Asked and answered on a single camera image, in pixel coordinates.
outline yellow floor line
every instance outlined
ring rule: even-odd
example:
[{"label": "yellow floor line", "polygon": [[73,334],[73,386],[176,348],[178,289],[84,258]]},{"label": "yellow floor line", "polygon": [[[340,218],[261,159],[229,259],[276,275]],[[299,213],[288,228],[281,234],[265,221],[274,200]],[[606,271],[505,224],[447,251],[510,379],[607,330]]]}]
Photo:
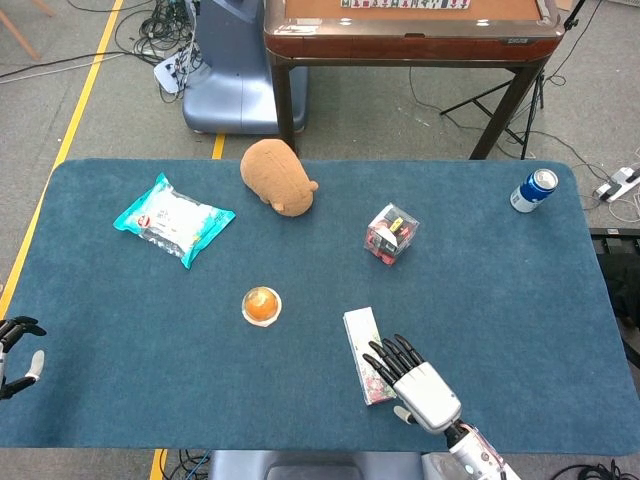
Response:
[{"label": "yellow floor line", "polygon": [[211,152],[211,158],[213,160],[220,160],[222,158],[222,151],[224,150],[224,133],[216,135],[216,140],[213,142],[213,152]]},{"label": "yellow floor line", "polygon": [[167,463],[167,450],[156,449],[153,452],[153,461],[151,462],[151,472],[149,473],[149,480],[163,480],[164,466]]},{"label": "yellow floor line", "polygon": [[[113,10],[119,9],[122,6],[122,2],[123,0],[115,0],[113,3]],[[38,217],[40,216],[40,208],[42,207],[44,192],[47,190],[47,186],[49,185],[49,180],[51,179],[51,174],[53,173],[53,171],[67,158],[69,148],[71,148],[71,142],[73,141],[73,137],[76,134],[76,130],[78,129],[78,124],[80,123],[80,119],[82,118],[82,114],[84,113],[84,108],[87,105],[87,101],[89,100],[89,95],[91,95],[91,89],[93,88],[93,84],[96,81],[98,70],[100,70],[100,60],[103,57],[102,53],[104,53],[107,49],[107,45],[109,44],[109,39],[111,38],[111,33],[113,32],[117,17],[118,12],[111,12],[111,14],[109,15],[109,19],[107,20],[107,24],[104,27],[104,32],[102,33],[102,38],[100,39],[100,43],[98,44],[96,56],[93,59],[93,61],[97,63],[91,65],[91,69],[89,70],[87,79],[84,82],[84,87],[82,88],[82,92],[80,93],[80,98],[78,99],[78,103],[76,104],[76,108],[73,111],[71,121],[69,122],[69,126],[67,127],[67,132],[65,133],[62,144],[60,145],[60,150],[58,151],[58,155],[56,156],[53,166],[51,167],[49,178],[45,183],[42,195],[40,195],[40,200],[38,201],[36,210],[33,213],[33,217],[31,218],[31,222],[29,223],[29,227],[27,228],[27,233],[22,240],[22,245],[20,246],[20,250],[18,250],[18,255],[16,256],[16,260],[13,263],[11,272],[9,273],[9,278],[7,278],[7,283],[5,285],[4,291],[2,292],[2,296],[0,297],[0,318],[4,318],[7,314],[7,310],[9,310],[9,303],[11,302],[11,298],[13,297],[13,293],[15,292],[16,285],[18,284],[20,272],[22,271],[22,267],[24,266],[24,261],[27,257],[27,252],[29,251],[31,240],[33,239],[33,232],[35,231],[36,223],[38,223]]]}]

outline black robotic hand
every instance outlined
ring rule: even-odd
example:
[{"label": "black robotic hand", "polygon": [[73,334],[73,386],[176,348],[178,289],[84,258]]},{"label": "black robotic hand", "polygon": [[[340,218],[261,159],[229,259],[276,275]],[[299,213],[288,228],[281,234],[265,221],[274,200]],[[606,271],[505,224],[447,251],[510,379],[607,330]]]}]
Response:
[{"label": "black robotic hand", "polygon": [[31,368],[24,375],[11,383],[6,383],[4,371],[7,365],[9,350],[22,338],[25,333],[36,336],[46,335],[47,332],[37,325],[38,321],[31,317],[16,317],[9,320],[0,320],[0,400],[11,398],[16,393],[33,385],[40,380],[40,374],[44,367],[44,352],[38,350],[31,359]]}]

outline chair leg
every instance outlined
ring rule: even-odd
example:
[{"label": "chair leg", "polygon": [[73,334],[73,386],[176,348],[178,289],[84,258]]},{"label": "chair leg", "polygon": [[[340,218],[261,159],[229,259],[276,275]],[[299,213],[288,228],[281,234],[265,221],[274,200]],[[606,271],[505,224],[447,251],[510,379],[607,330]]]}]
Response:
[{"label": "chair leg", "polygon": [[9,17],[7,17],[2,10],[0,10],[0,22],[4,24],[5,27],[11,32],[11,34],[18,40],[18,43],[22,45],[31,58],[34,60],[40,60],[40,54],[34,50],[29,41],[20,33],[20,30],[16,28],[16,26],[11,23]]},{"label": "chair leg", "polygon": [[54,12],[51,9],[51,7],[46,3],[44,3],[42,0],[31,0],[31,1],[35,3],[40,10],[42,10],[44,13],[46,13],[50,17],[53,17],[56,14],[56,12]]}]

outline white cable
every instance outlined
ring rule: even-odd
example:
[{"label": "white cable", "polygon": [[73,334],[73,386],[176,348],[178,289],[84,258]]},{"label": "white cable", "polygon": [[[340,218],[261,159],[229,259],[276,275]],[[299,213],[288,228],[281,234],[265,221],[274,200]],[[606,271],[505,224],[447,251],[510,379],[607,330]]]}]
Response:
[{"label": "white cable", "polygon": [[193,11],[193,29],[191,30],[191,41],[189,42],[189,53],[187,54],[187,73],[182,79],[182,88],[187,87],[187,80],[189,80],[189,73],[191,73],[191,55],[193,53],[193,44],[196,42],[196,25],[198,24],[198,15],[196,15],[195,7]]},{"label": "white cable", "polygon": [[[636,215],[638,215],[638,218],[634,219],[634,220],[629,220],[628,218],[622,218],[619,217],[618,215],[616,215],[615,213],[613,213],[613,210],[611,209],[611,207],[613,207],[613,204],[616,202],[622,202],[622,203],[627,203],[629,205],[632,205],[633,208],[635,208],[636,210]],[[611,202],[609,204],[609,213],[611,215],[613,215],[613,217],[617,220],[620,220],[621,222],[625,222],[625,223],[637,223],[640,222],[640,187],[638,187],[638,191],[633,195],[633,202],[630,200],[624,200],[622,198],[619,198],[613,202]]]},{"label": "white cable", "polygon": [[106,62],[107,60],[113,60],[114,58],[122,57],[123,55],[124,53],[118,53],[116,55],[113,55],[112,57],[101,58],[100,60],[96,60],[89,63],[83,63],[82,65],[74,65],[72,67],[60,68],[58,70],[49,70],[48,72],[33,73],[31,75],[25,75],[24,77],[11,78],[9,80],[2,80],[0,81],[0,85],[4,85],[6,83],[18,82],[20,80],[27,80],[29,78],[44,77],[45,75],[53,75],[54,73],[67,72],[69,70],[75,70],[76,68],[90,67],[94,63]]}]

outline table leg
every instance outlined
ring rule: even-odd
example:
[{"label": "table leg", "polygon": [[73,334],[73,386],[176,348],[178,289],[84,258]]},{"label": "table leg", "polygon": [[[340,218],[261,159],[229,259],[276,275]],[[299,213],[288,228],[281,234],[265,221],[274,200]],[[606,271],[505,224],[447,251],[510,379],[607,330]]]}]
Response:
[{"label": "table leg", "polygon": [[293,132],[293,104],[291,101],[289,66],[272,62],[271,77],[273,79],[273,94],[276,101],[280,138],[295,152],[296,141]]},{"label": "table leg", "polygon": [[54,12],[51,7],[49,7],[49,5],[47,5],[46,3],[44,3],[43,0],[31,0],[33,3],[35,3],[35,5],[42,10],[44,13],[46,13],[47,15],[49,15],[50,17],[53,17],[56,12]]},{"label": "table leg", "polygon": [[516,73],[480,140],[478,140],[476,148],[471,153],[471,160],[484,160],[487,158],[543,66],[544,63],[539,63],[531,67],[523,67]]},{"label": "table leg", "polygon": [[18,43],[22,45],[22,48],[24,48],[27,53],[31,55],[31,58],[33,58],[34,60],[40,60],[40,54],[35,51],[35,49],[29,43],[29,40],[27,40],[27,38],[22,35],[22,33],[20,33],[18,27],[11,23],[9,17],[7,17],[2,10],[0,10],[0,22],[2,22],[4,26],[7,27],[7,30],[9,30],[13,34]]}]

